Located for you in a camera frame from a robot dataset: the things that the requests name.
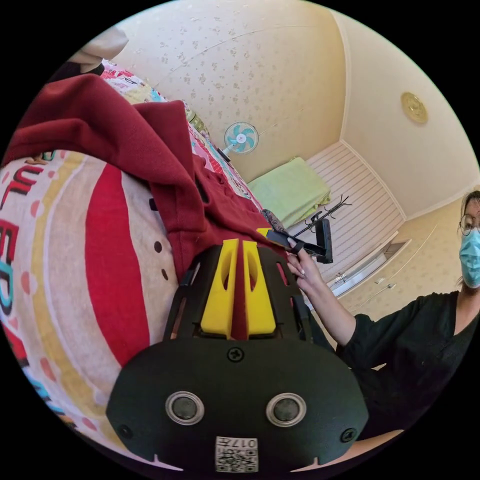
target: label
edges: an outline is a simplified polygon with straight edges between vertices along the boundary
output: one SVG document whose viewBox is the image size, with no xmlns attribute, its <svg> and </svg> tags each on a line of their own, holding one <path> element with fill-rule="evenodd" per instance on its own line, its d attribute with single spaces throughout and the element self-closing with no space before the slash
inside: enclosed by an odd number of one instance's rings
<svg viewBox="0 0 480 480">
<path fill-rule="evenodd" d="M 257 439 L 218 436 L 215 442 L 215 469 L 217 472 L 258 472 Z"/>
</svg>

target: yellow clamp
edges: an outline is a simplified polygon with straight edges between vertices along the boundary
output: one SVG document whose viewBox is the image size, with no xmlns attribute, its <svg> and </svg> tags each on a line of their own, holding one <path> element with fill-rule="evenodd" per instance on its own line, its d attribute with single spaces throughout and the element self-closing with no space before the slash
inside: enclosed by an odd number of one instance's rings
<svg viewBox="0 0 480 480">
<path fill-rule="evenodd" d="M 269 335 L 275 331 L 276 324 L 257 243 L 244 241 L 242 246 L 247 333 L 249 337 Z M 206 334 L 231 338 L 238 247 L 238 239 L 223 241 L 200 323 Z"/>
</svg>

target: gold ornament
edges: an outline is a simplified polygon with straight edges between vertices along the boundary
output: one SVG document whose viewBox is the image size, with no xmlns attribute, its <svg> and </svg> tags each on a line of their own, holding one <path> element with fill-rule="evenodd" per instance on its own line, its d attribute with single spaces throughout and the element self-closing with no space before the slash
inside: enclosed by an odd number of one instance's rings
<svg viewBox="0 0 480 480">
<path fill-rule="evenodd" d="M 414 122 L 425 124 L 429 119 L 427 109 L 420 99 L 413 93 L 405 92 L 401 96 L 401 106 L 403 111 Z"/>
</svg>

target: blue face mask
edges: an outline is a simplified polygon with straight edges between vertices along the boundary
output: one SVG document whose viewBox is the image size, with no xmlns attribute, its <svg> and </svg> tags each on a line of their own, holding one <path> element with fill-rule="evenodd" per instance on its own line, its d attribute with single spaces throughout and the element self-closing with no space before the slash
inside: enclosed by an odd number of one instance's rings
<svg viewBox="0 0 480 480">
<path fill-rule="evenodd" d="M 461 239 L 461 274 L 471 289 L 480 287 L 480 231 L 472 230 Z"/>
</svg>

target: red blanket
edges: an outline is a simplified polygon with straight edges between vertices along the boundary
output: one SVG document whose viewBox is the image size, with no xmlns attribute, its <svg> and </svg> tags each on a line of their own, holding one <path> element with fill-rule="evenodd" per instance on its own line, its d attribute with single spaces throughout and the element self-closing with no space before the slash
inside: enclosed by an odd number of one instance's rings
<svg viewBox="0 0 480 480">
<path fill-rule="evenodd" d="M 197 254 L 226 239 L 277 250 L 257 233 L 269 225 L 252 202 L 193 155 L 179 100 L 130 105 L 96 75 L 51 83 L 20 122 L 2 164 L 60 149 L 91 155 L 149 183 L 179 279 Z M 242 265 L 239 251 L 232 329 L 239 340 L 246 337 Z"/>
</svg>

